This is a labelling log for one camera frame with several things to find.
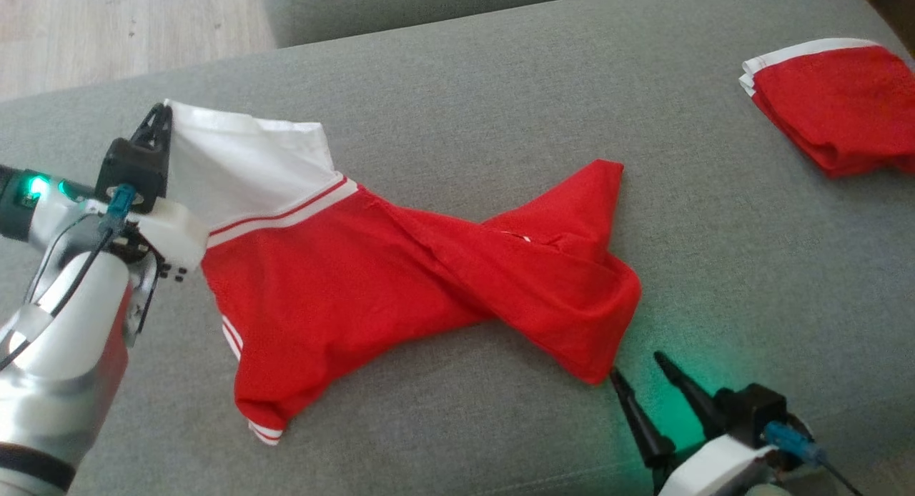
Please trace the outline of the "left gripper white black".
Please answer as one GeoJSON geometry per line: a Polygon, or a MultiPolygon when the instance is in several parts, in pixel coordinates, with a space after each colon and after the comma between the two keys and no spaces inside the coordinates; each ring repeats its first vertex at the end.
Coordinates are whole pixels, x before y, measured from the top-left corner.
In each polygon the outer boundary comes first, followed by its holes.
{"type": "MultiPolygon", "coordinates": [[[[169,151],[172,122],[172,109],[157,103],[129,142],[147,151],[169,151]]],[[[109,205],[90,193],[65,178],[3,166],[2,236],[65,259],[75,248],[92,249],[104,235],[109,205]]],[[[125,264],[152,256],[158,268],[186,274],[199,266],[207,242],[205,226],[186,207],[157,199],[150,213],[128,213],[103,250],[125,264]]]]}

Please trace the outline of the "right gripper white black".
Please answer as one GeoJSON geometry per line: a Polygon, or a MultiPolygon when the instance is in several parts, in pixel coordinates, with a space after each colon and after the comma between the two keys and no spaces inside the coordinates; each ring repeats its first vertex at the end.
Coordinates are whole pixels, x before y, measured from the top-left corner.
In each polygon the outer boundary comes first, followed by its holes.
{"type": "Polygon", "coordinates": [[[706,439],[690,452],[679,453],[643,410],[626,377],[617,368],[611,370],[609,379],[638,454],[647,469],[654,469],[656,495],[748,495],[762,492],[784,474],[816,464],[816,441],[790,412],[730,417],[725,431],[725,415],[712,395],[666,353],[654,352],[654,360],[686,399],[706,439]]]}

